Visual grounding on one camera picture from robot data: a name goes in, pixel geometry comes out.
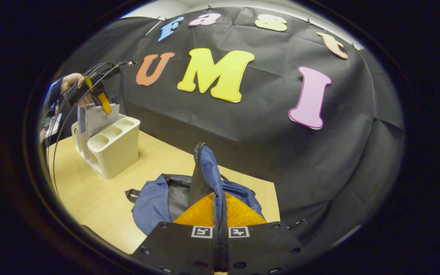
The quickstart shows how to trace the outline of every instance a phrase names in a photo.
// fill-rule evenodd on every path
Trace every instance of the white plastic container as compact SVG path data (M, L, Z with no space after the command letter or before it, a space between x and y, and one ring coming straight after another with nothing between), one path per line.
M74 146L103 179L112 179L138 160L140 120L119 115L117 122L89 140L86 132L78 136L77 124L71 127Z

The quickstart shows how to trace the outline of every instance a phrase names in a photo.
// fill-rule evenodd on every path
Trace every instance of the wire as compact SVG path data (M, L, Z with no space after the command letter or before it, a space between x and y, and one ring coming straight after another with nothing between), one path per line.
M91 73L94 73L98 68L100 68L101 66L106 65L106 64L112 64L112 63L100 63L100 64L97 64L97 65L91 67L89 70L87 70L87 71L84 73L84 75L81 75L81 77L78 79L78 81L77 81L76 83L74 83L74 84L68 89L68 92L67 92L66 95L64 96L64 99L63 99L63 101L62 101L62 103L61 103L60 105L63 106L64 104L67 103L67 101L69 100L70 96L75 92L75 90L76 90L76 88L77 88L77 86L78 86L79 80L80 80L83 76L85 76L85 77L84 77L84 80L86 80L86 78L89 78L89 75L90 75ZM63 108L59 108L59 111L57 112L56 118L59 116L59 114L61 113L61 110L62 110L62 109L63 109ZM54 123L52 123L52 127L49 127L50 133L53 132L55 124L56 124L56 120L54 120ZM47 139L45 139L45 146L47 147L47 169L49 170L49 174L50 174L49 154L50 154L50 140L51 140L51 138L52 138L52 134L49 134L49 137L48 137ZM59 191L57 190L57 184L55 183L55 177L54 177L54 185L55 185L55 190L56 190L57 196L58 196L59 199L60 199L61 197L60 197L60 195L59 195Z
M57 136L57 140L56 140L56 142L55 142L55 147L54 147L54 159L53 159L53 162L52 162L52 172L53 172L53 177L54 177L54 184L55 184L55 190L56 190L56 193L57 193L57 196L59 196L59 199L61 198L60 197L60 195L59 195L59 190L57 189L57 182L56 182L56 180L55 180L55 154L56 154L56 152L57 152L57 144L59 143L59 138L61 137L61 134L62 134L62 130L63 130L63 126L66 124L66 122L67 122L67 120L68 120L68 118L69 118L69 116L71 115L71 113L72 113L72 111L74 111L74 109L76 108L76 106L77 106L77 104L82 100L82 99L84 99L84 97L86 96L86 94L89 92L89 91L91 91L93 88L94 88L94 86L96 86L98 83L100 83L101 82L101 80L103 80L109 73L111 73L111 72L113 72L113 70L115 70L117 67L119 67L119 66L121 66L122 64L124 64L125 62L128 62L128 61L130 61L129 59L127 59L127 60L124 60L124 61L121 61L120 63L118 63L116 66L114 66L111 70L109 70L108 72L106 72L98 81L96 81L94 84L93 84L93 86L91 86L89 89L88 89L88 91L86 92L86 93L84 93L84 95L74 104L74 106L72 106L72 108L71 108L71 110L70 110L70 112L69 112L69 114L66 116L66 119L64 120L64 122L62 123L62 128L61 128L61 130L59 131L59 134L58 134L58 136Z
M83 77L83 76L85 76L84 77L84 80L86 80L86 78L89 78L89 74L91 74L91 73L94 73L98 68L100 68L101 66L103 66L103 65L105 65L105 64L110 64L110 63L101 63L101 64L98 64L98 65L95 65L95 66L93 66L91 69L89 69L89 70L87 70L87 72L86 73L84 73L84 75L81 75L81 77L78 79L78 81L76 82L76 83L74 83L69 89L68 89L68 92L66 93L66 95L64 96L64 99L63 99L63 102L61 103L61 106L63 106L64 104L66 104L67 103L67 101L69 100L69 98L70 98L70 96L74 93L74 91L76 90L76 88L77 88L77 85L78 85L78 83L79 83L79 80ZM57 115L56 116L59 116L59 114L61 113L61 110L62 110L63 108L59 108L59 111L57 112ZM52 127L49 127L49 130L51 131L51 133L52 133L52 131L54 130L54 125L55 125L55 123L56 123L56 121L54 121L54 123L52 124ZM46 139L46 143L45 143L45 145L47 146L47 164L49 164L49 153L50 153L50 148L49 148L49 146L50 146L50 139L51 139L51 135Z

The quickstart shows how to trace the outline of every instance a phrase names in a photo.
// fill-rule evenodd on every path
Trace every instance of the table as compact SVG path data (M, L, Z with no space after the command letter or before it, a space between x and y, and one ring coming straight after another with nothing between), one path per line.
M54 146L49 152L51 178ZM127 200L125 191L140 190L146 181L154 181L161 173L191 176L194 170L192 154L142 131L138 137L138 155L137 162L111 180L102 179L89 167L75 150L72 137L59 141L55 156L56 188L67 211L78 223L128 254L133 253L146 236L133 221L133 204ZM267 222L280 220L273 183L225 167L218 168L227 179L256 193Z

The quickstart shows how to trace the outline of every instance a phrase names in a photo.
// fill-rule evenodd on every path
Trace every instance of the blue backpack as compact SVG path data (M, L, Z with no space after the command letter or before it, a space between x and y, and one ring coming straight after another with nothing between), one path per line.
M193 176L161 174L155 181L147 181L142 190L125 191L134 202L133 220L140 230L149 235L157 223L173 222L191 205L214 192L217 217L222 217L225 192L251 207L262 218L261 207L255 193L220 174L213 151L200 143L194 149Z

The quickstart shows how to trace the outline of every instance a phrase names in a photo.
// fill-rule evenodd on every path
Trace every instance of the letter m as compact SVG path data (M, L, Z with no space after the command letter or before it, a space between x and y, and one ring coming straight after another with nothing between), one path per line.
M210 49L192 49L189 54L191 60L183 80L178 83L178 89L187 92L194 91L196 85L193 81L194 76L197 75L199 91L204 93L215 79L220 77L218 84L211 89L212 96L231 102L241 101L239 86L247 64L254 59L253 54L234 50L216 64L213 63Z

